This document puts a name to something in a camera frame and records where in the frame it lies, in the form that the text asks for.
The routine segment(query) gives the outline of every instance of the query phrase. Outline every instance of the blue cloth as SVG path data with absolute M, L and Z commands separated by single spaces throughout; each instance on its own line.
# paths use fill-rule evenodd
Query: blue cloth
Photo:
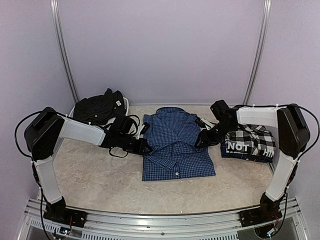
M 143 156 L 142 181 L 160 181 L 216 175 L 208 148 L 195 149 L 200 133 L 197 115 L 178 107 L 163 107 L 144 115 L 150 124 L 144 138 L 153 151 Z
M 221 157 L 222 158 L 232 158 L 232 159 L 243 159 L 247 161 L 254 161 L 258 163 L 272 163 L 273 159 L 266 157 L 266 156 L 258 156 L 258 155 L 251 155 L 247 153 L 234 153 L 234 152 L 227 152 L 227 145 L 226 142 L 222 142 L 221 146 Z

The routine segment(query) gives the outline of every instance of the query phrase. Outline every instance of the robotic arm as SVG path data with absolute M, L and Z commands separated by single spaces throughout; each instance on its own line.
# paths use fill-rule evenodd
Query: robotic arm
M 310 131 L 300 109 L 295 104 L 286 107 L 229 108 L 224 100 L 216 101 L 210 109 L 219 123 L 213 126 L 204 119 L 198 120 L 198 124 L 206 129 L 200 132 L 196 148 L 221 143 L 228 132 L 238 129 L 238 124 L 278 129 L 280 155 L 272 181 L 260 199 L 260 207 L 241 211 L 240 219 L 241 225 L 247 227 L 281 218 L 280 202 L 296 174 L 298 157 L 310 139 Z
M 135 132 L 130 133 L 132 126 Z M 149 128 L 148 123 L 138 126 L 126 116 L 119 115 L 105 127 L 89 125 L 70 117 L 58 115 L 53 108 L 46 107 L 26 128 L 24 138 L 32 156 L 32 170 L 41 186 L 47 206 L 44 218 L 62 224 L 83 228 L 87 213 L 66 208 L 66 202 L 58 187 L 54 167 L 54 149 L 59 139 L 73 139 L 101 148 L 122 148 L 137 155 L 148 154 L 152 148 L 147 140 L 140 138 Z

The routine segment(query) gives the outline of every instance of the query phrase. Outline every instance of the white wall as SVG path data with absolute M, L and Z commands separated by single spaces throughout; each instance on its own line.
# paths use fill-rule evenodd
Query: white wall
M 59 1 L 80 98 L 120 90 L 133 104 L 240 104 L 264 1 Z
M 0 0 L 0 83 L 0 238 L 11 240 L 38 192 L 30 159 L 15 146 L 15 126 L 46 106 L 67 113 L 73 105 L 49 1 Z
M 297 103 L 320 119 L 320 1 L 272 1 L 270 22 L 251 104 Z M 311 130 L 317 128 L 304 113 Z M 311 240 L 320 235 L 320 146 L 301 159 L 290 185 Z

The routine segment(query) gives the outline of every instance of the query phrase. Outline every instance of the beige tabletop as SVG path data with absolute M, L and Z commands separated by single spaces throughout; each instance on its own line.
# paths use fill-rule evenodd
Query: beige tabletop
M 154 114 L 163 106 L 130 106 L 129 114 Z M 184 105 L 188 113 L 215 122 L 209 106 Z M 143 157 L 109 155 L 88 143 L 65 139 L 53 165 L 68 206 L 118 213 L 193 214 L 226 211 L 259 204 L 272 174 L 265 163 L 221 158 L 209 148 L 216 176 L 142 181 Z

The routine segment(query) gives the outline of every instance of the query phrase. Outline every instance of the metal frame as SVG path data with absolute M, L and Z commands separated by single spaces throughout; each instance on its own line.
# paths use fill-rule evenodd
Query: metal frame
M 69 88 L 71 91 L 72 99 L 73 99 L 74 103 L 77 103 L 77 102 L 79 102 L 79 95 L 77 92 L 74 78 L 71 73 L 71 68 L 70 68 L 68 55 L 67 55 L 67 51 L 66 51 L 64 35 L 63 35 L 63 31 L 62 31 L 60 14 L 59 14 L 58 0 L 50 0 L 50 5 L 51 5 L 53 23 L 54 23 L 55 33 L 56 33 L 56 37 L 57 37 L 57 41 L 58 41 L 59 51 L 61 54 L 61 58 L 62 58 L 64 70 L 66 73 L 68 85 L 69 85 Z
M 270 18 L 270 11 L 271 11 L 271 1 L 272 0 L 264 0 L 264 8 L 263 8 L 263 14 L 262 14 L 262 22 L 260 27 L 260 33 L 259 33 L 259 39 L 258 39 L 258 45 L 255 51 L 254 56 L 254 62 L 250 73 L 250 79 L 249 84 L 245 92 L 243 103 L 244 105 L 247 105 L 249 103 L 250 97 L 252 95 L 252 91 L 254 89 L 261 56 L 264 50 L 265 45 L 265 39 L 267 35 L 267 29 L 268 29 L 268 23 Z
M 70 208 L 84 210 L 88 213 L 84 228 L 72 227 L 72 233 L 75 235 L 75 237 L 72 236 L 72 239 L 81 240 L 236 240 L 238 231 L 253 228 L 253 226 L 241 227 L 239 219 L 240 211 L 253 207 L 180 215 L 142 215 Z M 284 213 L 285 201 L 281 202 L 280 208 Z M 299 240 L 308 240 L 305 222 L 295 198 L 288 200 L 286 217 L 293 217 Z M 46 219 L 44 225 L 48 232 L 67 227 Z M 26 240 L 30 227 L 42 229 L 39 200 L 29 200 L 17 239 Z

